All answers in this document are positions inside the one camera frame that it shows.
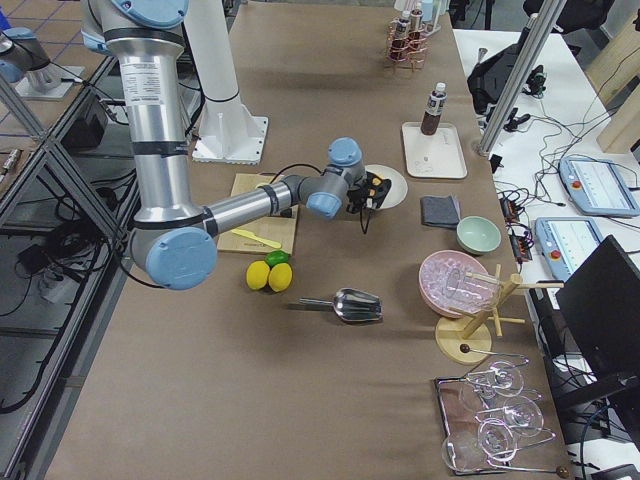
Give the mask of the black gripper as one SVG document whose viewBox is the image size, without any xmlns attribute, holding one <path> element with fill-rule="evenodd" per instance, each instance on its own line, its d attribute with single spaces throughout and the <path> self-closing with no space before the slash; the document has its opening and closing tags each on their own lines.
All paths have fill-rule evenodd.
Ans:
<svg viewBox="0 0 640 480">
<path fill-rule="evenodd" d="M 381 209 L 391 191 L 392 181 L 384 179 L 370 171 L 366 172 L 366 179 L 361 185 L 347 192 L 348 204 L 346 211 L 356 214 L 363 209 Z"/>
</svg>

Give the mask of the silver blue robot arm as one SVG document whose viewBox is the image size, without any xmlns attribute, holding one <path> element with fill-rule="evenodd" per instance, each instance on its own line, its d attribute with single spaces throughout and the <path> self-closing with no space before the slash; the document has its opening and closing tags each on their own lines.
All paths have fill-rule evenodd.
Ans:
<svg viewBox="0 0 640 480">
<path fill-rule="evenodd" d="M 24 99 L 61 100 L 83 71 L 55 64 L 28 28 L 1 31 L 1 77 Z"/>
<path fill-rule="evenodd" d="M 190 193 L 186 123 L 176 62 L 193 55 L 204 96 L 198 149 L 210 160 L 256 163 L 267 121 L 239 97 L 227 24 L 217 1 L 86 1 L 86 45 L 118 59 L 141 207 L 129 242 L 157 286 L 201 284 L 217 262 L 216 236 L 296 204 L 330 219 L 365 202 L 375 178 L 357 142 L 342 137 L 312 177 L 289 175 L 209 206 Z"/>
</svg>

